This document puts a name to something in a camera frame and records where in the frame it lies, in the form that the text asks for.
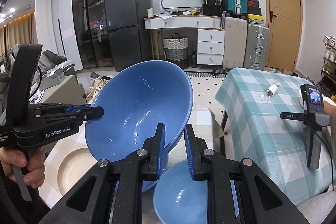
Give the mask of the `person right hand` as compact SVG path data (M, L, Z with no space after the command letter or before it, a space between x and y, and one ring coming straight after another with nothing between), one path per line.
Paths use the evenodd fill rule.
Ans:
M325 114L329 115L332 119L334 114L336 113L336 105L335 102L329 97L323 98L324 110Z

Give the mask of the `person left hand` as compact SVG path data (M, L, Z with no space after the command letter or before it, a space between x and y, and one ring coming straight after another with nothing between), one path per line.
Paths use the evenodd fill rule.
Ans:
M18 149L11 147L1 148L1 164L8 177L13 182L17 182L13 173L12 166L27 168L28 173L23 176L23 181L27 186L34 189L39 188L45 181L45 147L36 149L27 159L25 154Z

